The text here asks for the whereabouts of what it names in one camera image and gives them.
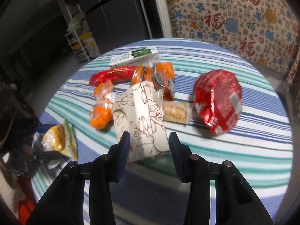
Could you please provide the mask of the yellow green snack bag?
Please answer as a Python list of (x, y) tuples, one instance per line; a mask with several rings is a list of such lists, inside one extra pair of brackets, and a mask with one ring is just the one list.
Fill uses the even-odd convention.
[(44, 150), (58, 151), (72, 161), (78, 160), (75, 134), (66, 119), (63, 120), (62, 124), (52, 126), (43, 135), (42, 145)]

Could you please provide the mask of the red instant noodle bowl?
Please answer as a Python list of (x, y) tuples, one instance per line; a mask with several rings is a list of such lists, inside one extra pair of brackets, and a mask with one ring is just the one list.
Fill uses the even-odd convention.
[(193, 86), (194, 107), (214, 135), (233, 129), (242, 112), (242, 87), (234, 73), (212, 70), (197, 77)]

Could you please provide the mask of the leaf patterned tissue box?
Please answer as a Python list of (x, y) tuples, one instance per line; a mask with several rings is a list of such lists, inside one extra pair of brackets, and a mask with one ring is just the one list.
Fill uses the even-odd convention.
[(169, 152), (163, 120), (163, 90), (150, 81), (132, 85), (112, 106), (117, 139), (130, 133), (128, 161), (138, 161)]

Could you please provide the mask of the orange red trousers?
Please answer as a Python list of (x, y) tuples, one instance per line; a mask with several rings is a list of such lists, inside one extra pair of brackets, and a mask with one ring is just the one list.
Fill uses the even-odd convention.
[(25, 194), (25, 199), (20, 201), (18, 205), (19, 222), (21, 224), (26, 224), (27, 219), (34, 210), (37, 202), (35, 199), (31, 179), (29, 177), (19, 176), (17, 182)]

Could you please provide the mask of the orange twisted snack packet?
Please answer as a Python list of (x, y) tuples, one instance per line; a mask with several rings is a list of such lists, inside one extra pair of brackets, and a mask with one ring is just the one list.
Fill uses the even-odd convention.
[(94, 90), (96, 102), (90, 112), (90, 125), (97, 130), (105, 128), (112, 121), (112, 105), (117, 99), (113, 87), (112, 81), (108, 80)]

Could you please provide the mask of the pastry in clear wrapper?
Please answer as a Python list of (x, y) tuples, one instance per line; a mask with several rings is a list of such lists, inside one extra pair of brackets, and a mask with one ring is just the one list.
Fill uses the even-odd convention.
[(187, 102), (163, 102), (163, 119), (169, 122), (187, 125), (190, 121), (192, 107)]

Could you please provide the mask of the red snack wrapper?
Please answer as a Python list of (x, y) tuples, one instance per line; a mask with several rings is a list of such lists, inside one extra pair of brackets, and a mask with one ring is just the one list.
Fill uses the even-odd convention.
[(135, 70), (136, 66), (122, 66), (101, 71), (91, 76), (88, 85), (99, 85), (108, 80), (111, 80), (112, 82), (130, 81), (135, 73)]

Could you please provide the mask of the orange snack bag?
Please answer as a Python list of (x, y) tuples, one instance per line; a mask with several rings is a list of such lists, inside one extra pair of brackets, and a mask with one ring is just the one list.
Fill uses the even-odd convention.
[(163, 89), (164, 101), (174, 101), (176, 90), (172, 62), (159, 62), (152, 67), (136, 66), (131, 86), (144, 81), (152, 82), (155, 89)]

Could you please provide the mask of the green white milk carton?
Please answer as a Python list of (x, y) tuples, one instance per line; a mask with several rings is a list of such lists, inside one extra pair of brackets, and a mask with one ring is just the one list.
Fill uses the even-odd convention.
[(152, 67), (160, 62), (160, 55), (156, 47), (143, 47), (133, 51), (114, 56), (109, 63), (109, 67), (119, 68), (122, 66), (146, 66)]

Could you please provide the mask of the floral patterned cloth cover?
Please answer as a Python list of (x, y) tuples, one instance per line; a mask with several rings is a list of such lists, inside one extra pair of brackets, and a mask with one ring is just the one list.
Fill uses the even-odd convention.
[(167, 0), (174, 37), (216, 44), (291, 84), (299, 22), (284, 0)]

